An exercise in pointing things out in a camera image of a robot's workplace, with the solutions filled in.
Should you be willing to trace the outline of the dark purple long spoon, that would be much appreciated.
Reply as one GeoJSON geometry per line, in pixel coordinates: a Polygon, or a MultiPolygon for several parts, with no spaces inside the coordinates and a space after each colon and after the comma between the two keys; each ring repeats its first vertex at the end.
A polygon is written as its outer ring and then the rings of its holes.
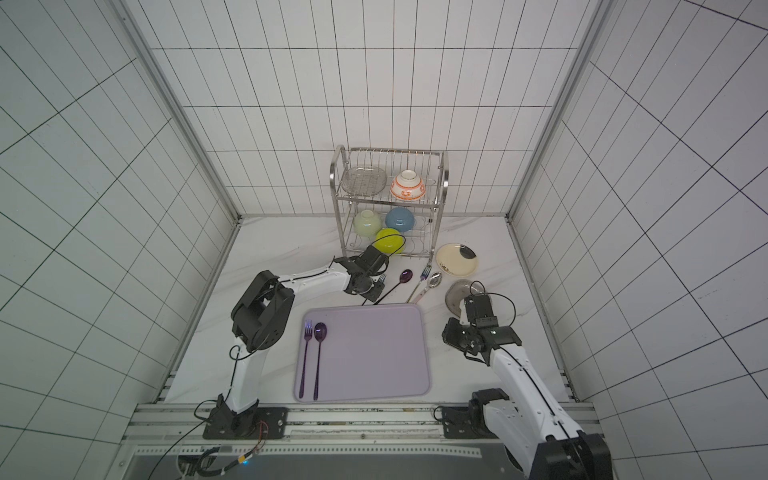
{"type": "Polygon", "coordinates": [[[387,296],[389,296],[397,287],[403,284],[407,284],[413,278],[413,271],[411,269],[403,270],[398,278],[398,282],[387,290],[378,300],[374,302],[374,305],[381,303],[387,296]]]}

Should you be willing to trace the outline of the pink handled silver spoon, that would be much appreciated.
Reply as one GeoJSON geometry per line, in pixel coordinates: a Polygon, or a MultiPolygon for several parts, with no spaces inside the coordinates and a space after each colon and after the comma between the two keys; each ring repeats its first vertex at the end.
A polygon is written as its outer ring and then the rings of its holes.
{"type": "Polygon", "coordinates": [[[418,303],[430,290],[438,287],[442,282],[442,277],[441,272],[432,273],[426,281],[426,286],[414,297],[413,303],[418,303]]]}

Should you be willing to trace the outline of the purple fork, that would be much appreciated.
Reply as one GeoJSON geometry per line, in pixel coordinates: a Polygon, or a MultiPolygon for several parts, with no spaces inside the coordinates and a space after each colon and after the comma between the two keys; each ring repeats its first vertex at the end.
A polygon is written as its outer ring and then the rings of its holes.
{"type": "Polygon", "coordinates": [[[308,349],[309,344],[311,340],[314,337],[314,328],[311,320],[306,320],[304,322],[304,332],[303,332],[303,339],[304,339],[304,353],[303,353],[303,359],[302,359],[302,370],[301,370],[301,377],[300,377],[300,383],[299,383],[299,398],[302,399],[305,394],[305,382],[306,382],[306,363],[307,363],[307,355],[308,355],[308,349]]]}

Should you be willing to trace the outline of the lavender rectangular placemat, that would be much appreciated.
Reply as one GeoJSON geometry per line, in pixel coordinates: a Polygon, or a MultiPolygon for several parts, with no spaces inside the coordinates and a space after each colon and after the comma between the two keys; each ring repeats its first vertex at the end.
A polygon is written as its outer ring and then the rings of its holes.
{"type": "Polygon", "coordinates": [[[421,309],[414,304],[344,306],[307,311],[302,319],[327,325],[319,398],[313,399],[317,342],[309,344],[305,394],[299,398],[304,353],[300,338],[294,398],[300,403],[352,402],[426,394],[431,387],[421,309]]]}

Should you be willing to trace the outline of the green handled rainbow fork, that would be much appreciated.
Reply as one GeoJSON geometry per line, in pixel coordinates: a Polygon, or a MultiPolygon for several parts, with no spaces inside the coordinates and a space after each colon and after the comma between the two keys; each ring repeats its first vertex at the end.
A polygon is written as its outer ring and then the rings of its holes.
{"type": "Polygon", "coordinates": [[[411,302],[412,298],[414,297],[414,295],[416,294],[416,292],[419,290],[419,288],[420,288],[421,284],[422,284],[422,283],[423,283],[423,282],[424,282],[424,281],[425,281],[425,280],[428,278],[428,276],[430,275],[430,273],[431,273],[431,270],[432,270],[432,264],[431,264],[430,262],[428,262],[428,263],[426,264],[425,268],[423,269],[423,271],[421,272],[421,274],[420,274],[420,276],[419,276],[419,280],[418,280],[418,281],[417,281],[417,283],[415,284],[415,286],[414,286],[414,288],[413,288],[413,290],[412,290],[411,294],[410,294],[410,295],[409,295],[409,297],[407,298],[407,300],[406,300],[406,302],[407,302],[407,303],[410,303],[410,302],[411,302]]]}

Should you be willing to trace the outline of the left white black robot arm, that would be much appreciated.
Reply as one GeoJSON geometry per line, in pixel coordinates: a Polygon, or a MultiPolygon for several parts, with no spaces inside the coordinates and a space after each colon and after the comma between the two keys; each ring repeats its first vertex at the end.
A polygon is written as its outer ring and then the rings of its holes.
{"type": "Polygon", "coordinates": [[[258,273],[231,311],[233,373],[227,391],[217,397],[204,420],[203,437],[239,440],[263,432],[269,439],[282,438],[288,410],[259,405],[264,352],[282,338],[296,305],[337,292],[360,296],[369,303],[377,301],[390,258],[370,245],[361,254],[333,258],[314,270],[291,275],[269,270],[258,273]]]}

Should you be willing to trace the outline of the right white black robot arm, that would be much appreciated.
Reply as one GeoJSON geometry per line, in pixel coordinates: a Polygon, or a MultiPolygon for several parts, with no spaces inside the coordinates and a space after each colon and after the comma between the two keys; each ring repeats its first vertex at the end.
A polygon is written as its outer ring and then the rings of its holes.
{"type": "Polygon", "coordinates": [[[466,296],[461,317],[449,318],[442,339],[465,359],[488,366],[501,382],[473,392],[466,407],[433,410],[446,438],[499,439],[527,479],[614,477],[603,437],[585,432],[555,399],[512,326],[499,324],[489,294],[466,296]]]}

